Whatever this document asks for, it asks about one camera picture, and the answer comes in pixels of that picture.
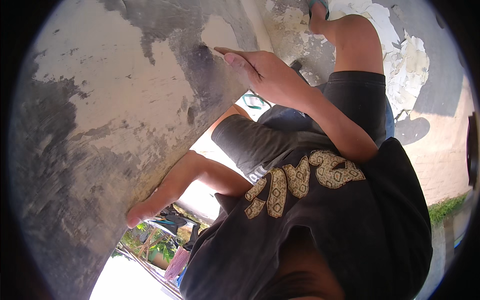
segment shorts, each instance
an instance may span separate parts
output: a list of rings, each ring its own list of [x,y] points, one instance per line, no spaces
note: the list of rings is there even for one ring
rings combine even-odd
[[[350,120],[362,127],[379,147],[385,141],[385,76],[371,72],[342,71],[318,86],[323,95]],[[299,147],[337,149],[307,114],[275,105],[257,122],[242,115],[224,119],[212,140],[235,162],[250,182]]]

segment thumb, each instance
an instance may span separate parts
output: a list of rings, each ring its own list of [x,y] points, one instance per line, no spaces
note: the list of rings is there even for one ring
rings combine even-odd
[[[227,53],[224,55],[225,61],[240,76],[240,80],[248,86],[255,86],[260,83],[260,75],[242,56],[236,53]]]

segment t-shirt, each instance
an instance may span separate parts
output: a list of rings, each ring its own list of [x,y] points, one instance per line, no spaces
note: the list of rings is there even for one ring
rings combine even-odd
[[[297,148],[197,240],[180,285],[186,300],[254,299],[274,276],[294,226],[308,227],[346,299],[411,299],[430,268],[430,219],[398,140],[367,163]]]

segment flip-flop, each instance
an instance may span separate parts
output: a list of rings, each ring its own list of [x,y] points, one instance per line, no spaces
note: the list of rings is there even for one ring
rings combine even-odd
[[[310,29],[310,21],[312,20],[312,6],[316,2],[320,2],[326,9],[327,9],[327,14],[325,15],[325,20],[328,19],[328,16],[330,15],[330,11],[328,10],[328,2],[326,0],[307,0],[308,1],[308,15],[310,16],[310,19],[308,21],[308,29]]]

